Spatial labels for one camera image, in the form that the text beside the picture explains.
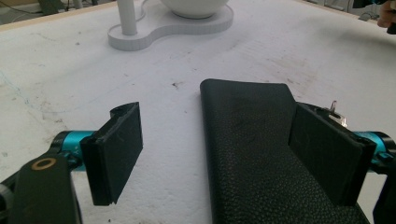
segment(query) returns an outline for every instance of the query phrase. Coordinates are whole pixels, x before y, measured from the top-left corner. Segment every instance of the black plastic part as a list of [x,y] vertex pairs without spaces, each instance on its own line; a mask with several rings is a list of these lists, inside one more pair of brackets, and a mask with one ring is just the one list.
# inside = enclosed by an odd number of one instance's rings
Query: black plastic part
[[334,205],[355,205],[376,144],[329,118],[329,112],[298,104],[290,148]]
[[69,135],[71,131],[64,131],[56,134],[53,138],[49,150],[45,154],[58,154],[62,151],[62,146],[64,145],[64,139]]
[[[35,170],[55,160],[50,167]],[[76,193],[71,181],[66,158],[43,155],[22,166],[17,174],[14,204],[8,224],[81,223]]]
[[213,223],[368,223],[357,204],[334,206],[290,149],[287,85],[208,79],[201,98]]
[[17,178],[17,173],[9,176],[7,179],[1,182],[1,184],[8,187],[11,191],[14,191],[16,178]]
[[373,4],[375,2],[377,5],[382,5],[386,2],[387,0],[354,0],[353,1],[353,8],[360,8],[360,7],[367,7]]
[[139,103],[116,107],[110,115],[80,142],[95,205],[117,202],[143,148]]
[[396,35],[396,23],[392,23],[387,30],[387,33],[390,35]]
[[396,221],[396,178],[394,173],[389,175],[385,181],[384,188],[376,202],[373,217],[375,224],[389,224]]
[[6,202],[6,199],[2,195],[0,195],[0,224],[7,223],[6,213],[8,213],[7,202]]
[[385,133],[381,133],[381,132],[373,132],[373,133],[375,133],[379,138],[381,138],[382,142],[384,143],[385,148],[387,149],[387,152],[396,154],[396,144],[393,141],[393,139],[391,139]]

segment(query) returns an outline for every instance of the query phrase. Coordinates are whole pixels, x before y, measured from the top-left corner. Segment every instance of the white base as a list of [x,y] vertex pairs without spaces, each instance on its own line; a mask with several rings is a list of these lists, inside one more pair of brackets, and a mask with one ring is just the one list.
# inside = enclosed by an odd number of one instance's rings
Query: white base
[[179,17],[159,0],[150,0],[144,7],[147,15],[137,23],[137,35],[123,35],[120,24],[109,29],[111,47],[135,51],[147,48],[166,35],[208,35],[225,31],[233,24],[233,10],[228,6],[200,20]]

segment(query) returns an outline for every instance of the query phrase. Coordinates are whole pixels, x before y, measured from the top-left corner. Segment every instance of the textured black surface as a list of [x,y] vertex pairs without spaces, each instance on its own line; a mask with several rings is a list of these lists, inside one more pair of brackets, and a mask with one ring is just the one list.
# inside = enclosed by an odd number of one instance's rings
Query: textured black surface
[[116,203],[143,148],[139,103],[110,111],[111,119],[81,141],[93,203]]
[[213,223],[367,223],[337,207],[288,146],[296,103],[284,84],[201,84]]
[[299,103],[289,145],[335,205],[356,204],[374,142],[342,127],[326,110]]

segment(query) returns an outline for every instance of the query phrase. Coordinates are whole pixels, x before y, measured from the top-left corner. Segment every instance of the scuff mark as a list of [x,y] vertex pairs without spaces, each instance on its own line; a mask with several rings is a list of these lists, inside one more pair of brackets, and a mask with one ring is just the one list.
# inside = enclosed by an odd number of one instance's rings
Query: scuff mark
[[183,84],[184,82],[174,82],[172,84],[172,86],[174,86],[177,90],[178,90],[178,86],[180,86],[181,84]]
[[24,103],[25,103],[26,105],[29,105],[29,104],[30,104],[30,103],[29,103],[29,98],[27,98],[26,96],[24,96],[24,95],[21,93],[21,89],[18,88],[17,86],[15,86],[15,85],[6,77],[6,75],[4,75],[4,73],[2,73],[1,71],[0,71],[0,79],[2,79],[2,80],[6,83],[6,85],[8,85],[12,90],[14,90],[15,93],[16,93],[17,95],[19,95],[19,96],[23,99],[23,101],[24,101]]
[[47,37],[47,36],[42,35],[41,33],[33,33],[32,35],[41,36],[43,39],[46,39],[46,40],[49,40],[49,41],[52,41],[52,42],[55,42],[55,41],[56,41],[56,39],[49,38],[49,37]]

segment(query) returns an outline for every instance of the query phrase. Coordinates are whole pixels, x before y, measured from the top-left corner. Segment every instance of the white stand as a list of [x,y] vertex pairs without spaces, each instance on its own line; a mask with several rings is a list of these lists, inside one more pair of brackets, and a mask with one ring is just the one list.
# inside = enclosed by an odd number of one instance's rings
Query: white stand
[[134,0],[118,0],[121,29],[123,35],[135,35],[136,18],[134,16]]
[[[121,18],[121,25],[116,25],[108,31],[108,43],[111,47],[120,50],[134,51],[145,49],[151,45],[155,40],[166,35],[208,35],[219,33],[227,30],[233,24],[233,10],[225,6],[216,12],[213,16],[194,20],[179,17],[172,13],[169,8],[163,5],[160,0],[149,0],[144,6],[146,16],[137,24],[137,27],[124,28],[123,24],[133,26],[136,25],[134,18],[125,19],[122,14],[125,12],[131,16],[133,13],[128,13],[124,7],[120,6],[119,11]],[[139,30],[139,33],[133,34],[134,30]]]

